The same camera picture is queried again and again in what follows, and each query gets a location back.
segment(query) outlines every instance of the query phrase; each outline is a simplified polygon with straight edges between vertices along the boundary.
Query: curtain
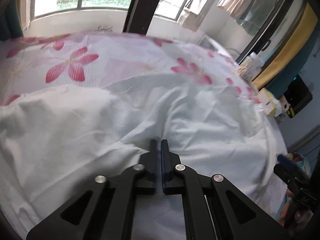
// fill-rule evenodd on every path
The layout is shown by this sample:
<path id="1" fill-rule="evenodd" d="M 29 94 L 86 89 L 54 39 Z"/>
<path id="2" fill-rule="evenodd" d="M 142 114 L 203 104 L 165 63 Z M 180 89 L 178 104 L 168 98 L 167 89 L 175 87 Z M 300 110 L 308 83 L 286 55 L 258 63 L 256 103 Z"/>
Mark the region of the curtain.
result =
<path id="1" fill-rule="evenodd" d="M 252 82 L 258 89 L 261 89 L 270 82 L 289 64 L 289 62 L 291 62 L 310 38 L 317 22 L 318 18 L 310 5 L 307 4 L 301 21 L 288 42 L 271 64 Z"/>
<path id="2" fill-rule="evenodd" d="M 21 36 L 23 36 L 23 33 L 18 15 L 17 0 L 11 0 L 0 15 L 0 41 Z"/>
<path id="3" fill-rule="evenodd" d="M 316 44 L 320 33 L 320 23 L 318 23 L 313 30 L 310 38 L 297 55 L 289 62 L 289 64 L 282 70 L 273 80 L 265 85 L 276 98 L 279 98 L 287 90 L 289 84 L 298 75 L 299 71 L 307 62 L 310 54 Z"/>

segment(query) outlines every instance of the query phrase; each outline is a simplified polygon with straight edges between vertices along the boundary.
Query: tissue box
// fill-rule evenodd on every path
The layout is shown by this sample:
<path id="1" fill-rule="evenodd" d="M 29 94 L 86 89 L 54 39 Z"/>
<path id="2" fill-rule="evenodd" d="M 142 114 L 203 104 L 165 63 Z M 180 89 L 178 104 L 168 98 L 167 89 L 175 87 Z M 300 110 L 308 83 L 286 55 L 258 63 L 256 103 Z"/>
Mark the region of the tissue box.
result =
<path id="1" fill-rule="evenodd" d="M 280 101 L 277 100 L 270 91 L 263 88 L 259 91 L 257 96 L 267 115 L 276 117 L 282 113 L 282 105 Z"/>

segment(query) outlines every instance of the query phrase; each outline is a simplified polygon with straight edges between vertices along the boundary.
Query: mattress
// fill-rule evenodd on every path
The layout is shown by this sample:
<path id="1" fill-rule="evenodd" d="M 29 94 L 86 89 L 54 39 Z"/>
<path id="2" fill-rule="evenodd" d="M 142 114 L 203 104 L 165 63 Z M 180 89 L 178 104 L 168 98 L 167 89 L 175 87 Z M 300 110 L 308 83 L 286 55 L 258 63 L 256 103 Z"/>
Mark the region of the mattress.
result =
<path id="1" fill-rule="evenodd" d="M 120 174 L 167 139 L 199 174 L 220 173 L 268 214 L 281 133 L 226 55 L 133 34 L 73 33 L 0 44 L 0 205 L 18 234 L 99 173 Z M 180 196 L 137 199 L 132 239 L 185 239 Z"/>

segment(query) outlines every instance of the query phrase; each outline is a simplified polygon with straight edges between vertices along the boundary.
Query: pink flower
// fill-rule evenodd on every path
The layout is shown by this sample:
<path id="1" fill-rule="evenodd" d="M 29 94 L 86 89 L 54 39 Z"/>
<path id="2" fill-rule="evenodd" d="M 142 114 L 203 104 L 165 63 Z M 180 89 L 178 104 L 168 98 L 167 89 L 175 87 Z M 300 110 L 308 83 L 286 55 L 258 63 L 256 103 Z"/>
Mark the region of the pink flower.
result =
<path id="1" fill-rule="evenodd" d="M 209 51 L 208 51 L 208 56 L 209 56 L 209 57 L 214 57 L 214 51 L 209 50 Z"/>
<path id="2" fill-rule="evenodd" d="M 229 84 L 229 85 L 233 85 L 233 80 L 231 78 L 226 78 L 226 82 Z"/>
<path id="3" fill-rule="evenodd" d="M 248 95 L 249 100 L 253 101 L 253 103 L 256 105 L 261 104 L 259 98 L 253 94 L 253 89 L 251 87 L 246 87 L 246 89 L 249 94 Z"/>
<path id="4" fill-rule="evenodd" d="M 152 41 L 154 44 L 156 44 L 159 47 L 162 47 L 163 43 L 173 43 L 173 41 L 159 39 L 159 38 L 152 38 Z"/>
<path id="5" fill-rule="evenodd" d="M 43 46 L 41 47 L 41 49 L 49 46 L 51 42 L 54 42 L 53 48 L 55 50 L 60 50 L 64 46 L 63 39 L 65 39 L 66 37 L 69 37 L 70 35 L 71 34 L 68 33 L 68 34 L 52 36 L 52 37 L 49 37 L 49 38 L 45 38 L 45 39 L 39 40 L 40 44 L 44 43 Z"/>
<path id="6" fill-rule="evenodd" d="M 188 63 L 181 57 L 177 59 L 177 62 L 179 63 L 179 66 L 172 67 L 171 70 L 173 72 L 190 76 L 199 85 L 212 84 L 211 77 L 204 73 L 204 71 L 200 71 L 196 63 L 189 63 L 188 65 Z"/>
<path id="7" fill-rule="evenodd" d="M 11 42 L 16 43 L 16 46 L 8 52 L 6 58 L 16 56 L 20 51 L 31 46 L 35 40 L 36 40 L 36 37 L 21 37 L 21 38 L 11 39 Z"/>
<path id="8" fill-rule="evenodd" d="M 98 54 L 88 54 L 79 58 L 81 55 L 88 51 L 87 47 L 83 47 L 81 49 L 75 50 L 71 53 L 69 59 L 65 60 L 64 62 L 57 64 L 50 68 L 45 75 L 45 82 L 50 83 L 58 78 L 62 72 L 68 68 L 68 75 L 74 81 L 84 81 L 84 70 L 83 65 L 87 65 L 90 62 L 96 60 L 99 55 Z"/>
<path id="9" fill-rule="evenodd" d="M 241 95 L 241 93 L 242 93 L 241 88 L 240 88 L 240 87 L 235 87 L 235 88 L 234 88 L 234 93 L 235 93 L 235 95 L 236 95 L 237 98 L 240 97 L 240 95 Z"/>
<path id="10" fill-rule="evenodd" d="M 238 67 L 237 63 L 235 62 L 235 60 L 233 58 L 227 57 L 226 55 L 223 55 L 223 54 L 220 54 L 220 53 L 219 53 L 219 55 L 224 57 L 227 63 L 233 65 L 236 68 Z"/>
<path id="11" fill-rule="evenodd" d="M 12 103 L 14 100 L 16 100 L 17 98 L 19 98 L 20 95 L 13 95 L 13 96 L 10 96 L 8 98 L 8 100 L 6 101 L 6 103 L 4 104 L 4 106 L 7 106 L 9 105 L 10 103 Z"/>

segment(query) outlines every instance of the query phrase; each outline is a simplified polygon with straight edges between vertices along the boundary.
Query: white sheet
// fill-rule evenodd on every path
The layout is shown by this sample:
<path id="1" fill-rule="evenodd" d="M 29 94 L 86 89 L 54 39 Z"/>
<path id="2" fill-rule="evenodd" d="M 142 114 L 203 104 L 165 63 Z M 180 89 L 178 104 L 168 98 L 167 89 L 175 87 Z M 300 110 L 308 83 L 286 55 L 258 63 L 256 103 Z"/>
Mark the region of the white sheet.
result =
<path id="1" fill-rule="evenodd" d="M 172 73 L 22 95 L 0 107 L 1 210 L 25 239 L 96 175 L 137 163 L 155 138 L 168 139 L 182 163 L 223 174 L 274 214 L 286 186 L 272 175 L 276 154 L 285 151 L 273 125 L 233 87 L 196 86 Z M 137 205 L 132 239 L 185 238 L 180 196 L 158 191 Z"/>

